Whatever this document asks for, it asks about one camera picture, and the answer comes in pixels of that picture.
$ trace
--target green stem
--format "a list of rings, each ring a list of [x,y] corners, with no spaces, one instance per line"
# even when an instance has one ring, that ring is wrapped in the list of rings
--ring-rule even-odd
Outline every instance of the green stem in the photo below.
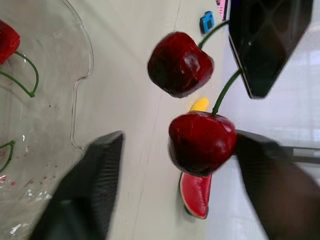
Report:
[[[4,166],[0,169],[0,173],[2,173],[6,167],[9,165],[11,159],[12,159],[12,155],[14,154],[14,145],[16,144],[15,141],[10,141],[2,146],[0,146],[0,149],[3,149],[7,146],[10,146],[10,154],[9,154],[9,157],[8,157],[8,160],[6,161],[6,163],[4,164]]]
[[[215,102],[215,105],[213,107],[212,110],[212,116],[215,116],[218,111],[219,111],[219,107],[221,105],[222,100],[224,99],[227,91],[229,90],[229,88],[231,87],[231,85],[234,83],[234,81],[239,77],[240,74],[242,74],[242,70],[239,69],[238,71],[236,71],[233,76],[230,78],[230,80],[226,83],[226,85],[224,86],[224,88],[222,89],[217,101]]]
[[[24,56],[23,54],[21,54],[20,52],[16,51],[15,54],[19,55],[20,57],[22,57],[23,59],[25,59],[33,68],[34,72],[35,72],[35,86],[33,88],[33,90],[30,92],[28,91],[25,86],[23,86],[17,79],[15,79],[13,76],[0,71],[0,75],[3,75],[5,77],[7,77],[8,79],[12,80],[13,82],[15,82],[20,88],[22,88],[23,91],[25,91],[26,94],[29,95],[30,98],[34,98],[35,97],[35,92],[38,88],[39,85],[39,73],[38,70],[36,68],[36,66],[29,60],[29,58],[27,58],[26,56]]]
[[[204,44],[206,43],[206,41],[208,41],[208,39],[209,39],[216,31],[218,31],[220,28],[222,28],[223,26],[225,26],[225,25],[227,25],[227,24],[229,24],[229,23],[230,23],[230,21],[227,20],[227,21],[223,21],[222,23],[220,23],[220,24],[218,24],[217,26],[215,26],[214,29],[212,29],[212,31],[209,32],[209,33],[207,34],[207,36],[205,36],[204,39],[199,43],[198,47],[199,47],[200,49],[202,49],[203,46],[204,46]]]

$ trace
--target clear plastic container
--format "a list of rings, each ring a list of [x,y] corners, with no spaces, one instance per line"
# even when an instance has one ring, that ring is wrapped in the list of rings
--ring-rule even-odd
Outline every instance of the clear plastic container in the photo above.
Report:
[[[0,75],[0,146],[15,141],[0,173],[0,239],[26,239],[57,181],[82,155],[74,142],[77,88],[93,70],[84,24],[67,0],[0,0],[0,19],[21,36],[18,51],[39,72],[30,98]],[[0,71],[29,91],[33,68],[13,54]],[[0,169],[10,147],[0,149]]]

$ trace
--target white table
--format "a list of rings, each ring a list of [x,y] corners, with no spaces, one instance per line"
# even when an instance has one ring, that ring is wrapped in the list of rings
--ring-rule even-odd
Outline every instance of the white table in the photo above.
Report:
[[[202,39],[199,20],[214,0],[72,0],[90,35],[94,72],[78,91],[75,141],[87,144],[123,130],[125,143],[116,210],[109,239],[201,240],[207,222],[187,215],[171,163],[168,127],[199,97],[213,107],[221,89],[227,30],[205,45],[214,58],[212,79],[189,97],[175,99],[151,82],[147,62],[155,45],[174,30]]]

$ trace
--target toy watermelon slice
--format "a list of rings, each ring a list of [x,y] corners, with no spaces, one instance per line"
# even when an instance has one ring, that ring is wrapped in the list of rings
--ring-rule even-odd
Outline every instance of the toy watermelon slice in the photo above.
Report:
[[[209,197],[212,174],[209,176],[192,176],[182,173],[180,193],[186,211],[198,218],[206,219],[209,213]]]

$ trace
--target blue toy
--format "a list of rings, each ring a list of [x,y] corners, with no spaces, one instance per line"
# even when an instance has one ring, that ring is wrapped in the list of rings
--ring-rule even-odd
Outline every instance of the blue toy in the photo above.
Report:
[[[202,34],[206,34],[215,25],[214,15],[212,11],[206,11],[204,16],[200,18],[200,29]]]

